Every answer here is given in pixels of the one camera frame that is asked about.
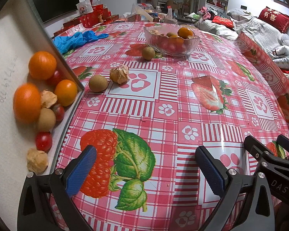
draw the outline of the red gift bag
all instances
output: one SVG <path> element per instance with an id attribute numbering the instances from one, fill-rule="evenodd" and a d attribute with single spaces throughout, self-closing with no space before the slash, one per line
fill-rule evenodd
<path id="1" fill-rule="evenodd" d="M 80 21 L 85 28 L 92 28 L 99 23 L 97 12 L 93 11 L 80 17 Z"/>

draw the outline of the bowl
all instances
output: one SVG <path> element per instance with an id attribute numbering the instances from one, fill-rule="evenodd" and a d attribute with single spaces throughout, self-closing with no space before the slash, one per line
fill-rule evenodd
<path id="1" fill-rule="evenodd" d="M 195 51 L 200 42 L 200 37 L 196 35 L 192 29 L 195 38 L 191 39 L 183 39 L 181 37 L 168 38 L 167 36 L 150 33 L 153 29 L 157 30 L 159 34 L 167 34 L 169 32 L 177 33 L 180 28 L 181 27 L 175 27 L 172 25 L 144 27 L 144 35 L 147 44 L 162 54 L 178 57 L 190 55 Z"/>

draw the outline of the red cushion with chinese characters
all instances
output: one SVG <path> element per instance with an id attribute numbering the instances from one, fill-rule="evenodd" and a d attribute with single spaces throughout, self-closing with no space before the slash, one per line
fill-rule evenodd
<path id="1" fill-rule="evenodd" d="M 220 25 L 224 25 L 228 28 L 233 28 L 233 22 L 227 18 L 223 18 L 223 17 L 214 17 L 214 19 L 212 20 L 212 22 L 220 24 Z"/>
<path id="2" fill-rule="evenodd" d="M 286 33 L 289 28 L 289 16 L 269 7 L 261 11 L 259 19 L 277 28 L 281 33 Z"/>

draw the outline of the tablecloth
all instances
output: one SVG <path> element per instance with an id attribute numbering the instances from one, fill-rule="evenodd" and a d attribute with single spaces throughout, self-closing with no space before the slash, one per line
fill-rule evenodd
<path id="1" fill-rule="evenodd" d="M 199 170 L 195 149 L 204 145 L 227 168 L 252 175 L 257 162 L 244 152 L 243 140 L 253 135 L 268 144 L 279 134 L 289 137 L 289 122 L 276 100 L 285 94 L 289 97 L 289 81 L 276 65 L 253 66 L 240 53 L 249 38 L 229 42 L 199 30 L 194 31 L 201 42 L 191 55 L 157 56 L 146 61 L 139 54 L 141 44 L 146 43 L 144 25 L 97 26 L 93 29 L 97 34 L 108 33 L 109 37 L 85 44 L 66 58 L 82 80 L 85 95 L 68 128 L 57 167 L 65 167 L 78 157 L 81 137 L 88 131 L 119 129 L 134 133 L 155 157 L 152 175 L 143 182 L 147 211 L 141 207 L 132 211 L 116 208 L 121 190 L 108 191 L 100 198 L 79 192 L 72 198 L 74 203 L 96 231 L 198 230 L 219 197 L 213 195 Z M 63 35 L 84 30 L 80 24 Z M 130 68 L 127 84 L 118 86 L 110 81 L 104 92 L 90 92 L 92 74 L 109 80 L 110 69 L 121 64 Z M 218 80 L 223 90 L 222 110 L 208 110 L 195 89 L 201 87 L 197 78 L 207 75 Z M 225 230 L 238 214 L 243 197 L 239 197 Z M 53 199 L 51 204 L 65 227 Z"/>

